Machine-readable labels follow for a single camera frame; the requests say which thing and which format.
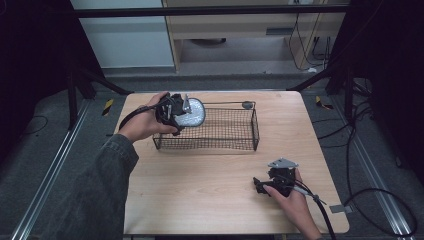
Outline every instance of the black wire mesh basket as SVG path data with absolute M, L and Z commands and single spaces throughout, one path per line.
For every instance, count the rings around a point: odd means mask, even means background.
M 206 118 L 180 135 L 154 134 L 157 149 L 229 148 L 256 151 L 259 128 L 255 102 L 203 103 Z

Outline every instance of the white wall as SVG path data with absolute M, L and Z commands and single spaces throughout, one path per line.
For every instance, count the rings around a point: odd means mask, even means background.
M 161 0 L 71 0 L 75 9 L 162 7 Z M 81 18 L 102 68 L 173 67 L 164 17 Z

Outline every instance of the person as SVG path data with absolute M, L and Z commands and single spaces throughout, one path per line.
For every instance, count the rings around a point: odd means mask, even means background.
M 154 95 L 147 105 L 158 103 L 166 94 Z M 129 176 L 139 158 L 133 143 L 155 133 L 176 131 L 173 126 L 157 122 L 153 109 L 131 118 L 76 178 L 69 194 L 52 213 L 40 238 L 123 239 Z M 299 171 L 296 177 L 301 180 Z M 285 198 L 270 186 L 265 189 L 306 239 L 321 237 L 304 195 L 292 191 Z

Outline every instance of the dark gray sleeve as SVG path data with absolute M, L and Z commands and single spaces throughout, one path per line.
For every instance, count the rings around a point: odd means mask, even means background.
M 137 161 L 132 143 L 112 136 L 77 177 L 42 239 L 122 239 L 129 176 Z

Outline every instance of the light wood tabletop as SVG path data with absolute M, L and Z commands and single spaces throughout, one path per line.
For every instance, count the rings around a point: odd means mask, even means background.
M 157 150 L 152 138 L 134 143 L 140 159 L 130 176 L 125 234 L 296 233 L 277 203 L 256 192 L 252 180 L 269 181 L 267 164 L 280 157 L 299 164 L 303 182 L 328 204 L 324 207 L 334 231 L 348 231 L 346 215 L 329 209 L 340 199 L 298 92 L 188 94 L 204 103 L 255 101 L 258 148 Z M 153 95 L 129 95 L 118 125 Z M 318 228 L 328 232 L 318 206 L 310 197 L 307 200 Z

